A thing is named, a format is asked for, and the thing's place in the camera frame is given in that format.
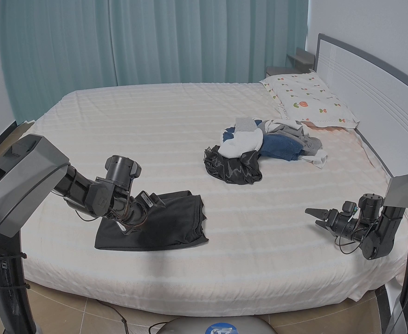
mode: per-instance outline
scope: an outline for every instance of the gray headboard trim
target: gray headboard trim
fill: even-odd
[[[315,66],[314,66],[314,70],[317,71],[317,67],[318,67],[318,57],[319,57],[319,52],[320,52],[320,41],[326,41],[328,43],[331,43],[335,46],[338,46],[348,52],[351,52],[353,54],[355,54],[356,56],[359,56],[361,58],[363,58],[364,60],[374,64],[375,66],[379,67],[380,69],[384,70],[385,72],[389,73],[390,75],[392,75],[393,77],[395,77],[396,79],[398,79],[399,81],[401,81],[403,84],[405,84],[406,86],[408,86],[408,75],[403,73],[401,70],[398,70],[397,68],[393,67],[392,65],[388,64],[387,62],[373,56],[372,54],[365,52],[357,47],[351,46],[348,43],[342,42],[340,40],[337,40],[335,38],[329,37],[324,35],[323,33],[319,33],[318,34],[318,44],[317,44],[317,55],[315,58]],[[379,154],[374,150],[374,148],[372,147],[372,145],[366,140],[366,138],[362,135],[362,133],[359,130],[355,130],[360,137],[362,138],[362,140],[369,146],[369,148],[374,152],[374,154],[379,158],[380,162],[383,164],[383,166],[385,167],[385,170],[391,175],[392,173],[390,172],[390,170],[388,169],[388,167],[386,166],[386,164],[382,161],[382,159],[380,158]]]

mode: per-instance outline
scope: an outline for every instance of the curtain fold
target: curtain fold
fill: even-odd
[[[18,122],[79,89],[255,82],[305,46],[308,0],[1,0]]]

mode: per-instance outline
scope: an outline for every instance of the blue sticker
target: blue sticker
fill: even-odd
[[[228,323],[216,323],[207,328],[205,334],[238,334],[234,325]]]

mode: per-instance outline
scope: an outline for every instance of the white pillowcase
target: white pillowcase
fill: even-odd
[[[355,128],[358,119],[315,72],[279,74],[260,81],[289,120],[318,127]]]

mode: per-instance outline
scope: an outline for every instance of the headboard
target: headboard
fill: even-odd
[[[323,34],[318,35],[315,71],[360,119],[357,133],[390,175],[407,174],[408,75]]]

